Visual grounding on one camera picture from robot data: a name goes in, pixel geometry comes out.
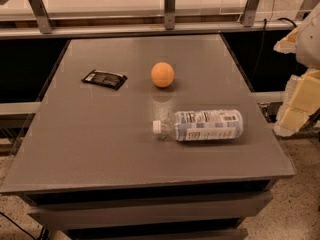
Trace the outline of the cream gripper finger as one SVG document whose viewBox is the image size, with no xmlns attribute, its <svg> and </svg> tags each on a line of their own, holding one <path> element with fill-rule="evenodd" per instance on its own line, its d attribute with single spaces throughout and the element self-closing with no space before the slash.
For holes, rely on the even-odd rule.
<svg viewBox="0 0 320 240">
<path fill-rule="evenodd" d="M 274 132 L 281 137 L 297 133 L 320 108 L 320 70 L 309 68 L 292 75 L 286 84 L 283 104 L 276 116 Z"/>
<path fill-rule="evenodd" d="M 277 41 L 274 45 L 273 50 L 283 54 L 295 53 L 296 52 L 296 40 L 299 33 L 300 27 L 294 28 L 284 38 Z"/>
</svg>

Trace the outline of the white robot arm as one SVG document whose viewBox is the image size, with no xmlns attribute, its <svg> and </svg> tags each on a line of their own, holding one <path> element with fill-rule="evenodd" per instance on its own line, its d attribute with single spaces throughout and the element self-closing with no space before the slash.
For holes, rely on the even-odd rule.
<svg viewBox="0 0 320 240">
<path fill-rule="evenodd" d="M 290 77 L 276 116 L 275 134 L 289 137 L 302 129 L 320 109 L 320 4 L 300 26 L 278 41 L 274 50 L 294 53 L 296 61 L 307 67 L 302 76 Z"/>
</svg>

